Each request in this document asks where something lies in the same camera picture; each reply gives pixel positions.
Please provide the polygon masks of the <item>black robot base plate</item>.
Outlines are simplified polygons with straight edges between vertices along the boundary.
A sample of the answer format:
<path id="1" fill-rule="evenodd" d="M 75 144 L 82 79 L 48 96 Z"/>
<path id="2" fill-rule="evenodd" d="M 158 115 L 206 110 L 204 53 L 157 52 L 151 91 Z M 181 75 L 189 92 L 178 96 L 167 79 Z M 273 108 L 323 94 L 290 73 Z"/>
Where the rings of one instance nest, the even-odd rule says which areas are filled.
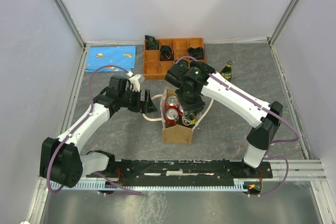
<path id="1" fill-rule="evenodd" d="M 174 160 L 149 161 L 123 159 L 102 172 L 108 178 L 121 179 L 123 186 L 182 187 L 232 186 L 234 179 L 273 178 L 269 162 L 251 168 L 243 161 Z"/>

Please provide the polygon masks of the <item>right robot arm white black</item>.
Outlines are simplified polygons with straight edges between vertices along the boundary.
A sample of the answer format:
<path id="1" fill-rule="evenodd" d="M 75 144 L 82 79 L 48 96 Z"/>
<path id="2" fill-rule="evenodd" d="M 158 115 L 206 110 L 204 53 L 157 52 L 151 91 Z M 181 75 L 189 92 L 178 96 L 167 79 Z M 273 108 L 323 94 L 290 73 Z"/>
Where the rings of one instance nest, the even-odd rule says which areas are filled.
<path id="1" fill-rule="evenodd" d="M 175 93 L 186 115 L 199 114 L 205 106 L 202 97 L 208 97 L 238 114 L 252 127 L 241 164 L 241 172 L 246 177 L 259 173 L 280 125 L 286 125 L 295 133 L 294 141 L 299 139 L 298 131 L 282 117 L 281 103 L 268 103 L 248 94 L 204 62 L 178 60 L 167 71 L 165 80 L 176 87 Z"/>

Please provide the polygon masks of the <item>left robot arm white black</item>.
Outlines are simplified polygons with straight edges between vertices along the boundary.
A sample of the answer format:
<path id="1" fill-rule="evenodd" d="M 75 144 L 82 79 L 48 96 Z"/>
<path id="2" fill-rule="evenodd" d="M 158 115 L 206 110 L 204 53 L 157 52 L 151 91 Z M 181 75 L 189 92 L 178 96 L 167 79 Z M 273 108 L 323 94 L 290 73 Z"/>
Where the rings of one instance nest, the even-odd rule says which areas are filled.
<path id="1" fill-rule="evenodd" d="M 58 137 L 48 137 L 43 141 L 40 176 L 68 188 L 73 188 L 81 178 L 94 172 L 112 176 L 116 171 L 113 154 L 101 150 L 87 155 L 80 153 L 94 132 L 121 108 L 142 114 L 157 111 L 149 89 L 144 93 L 140 90 L 144 79 L 141 74 L 129 78 L 111 77 L 109 85 L 91 100 L 80 119 Z"/>

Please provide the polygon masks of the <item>red cola can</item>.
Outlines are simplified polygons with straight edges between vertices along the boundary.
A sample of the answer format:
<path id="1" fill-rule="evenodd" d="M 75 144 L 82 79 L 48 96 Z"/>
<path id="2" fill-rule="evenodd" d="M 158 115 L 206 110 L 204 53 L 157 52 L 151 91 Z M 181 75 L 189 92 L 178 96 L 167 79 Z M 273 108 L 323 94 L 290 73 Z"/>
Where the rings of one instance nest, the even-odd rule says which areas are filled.
<path id="1" fill-rule="evenodd" d="M 165 113 L 165 126 L 173 127 L 178 124 L 179 113 L 177 109 L 168 109 Z"/>
<path id="2" fill-rule="evenodd" d="M 179 116 L 183 116 L 184 115 L 184 110 L 183 110 L 183 107 L 182 107 L 181 104 L 178 106 L 178 113 L 179 113 Z"/>
<path id="3" fill-rule="evenodd" d="M 178 111 L 180 106 L 180 101 L 176 95 L 170 95 L 165 100 L 165 109 L 175 109 Z"/>

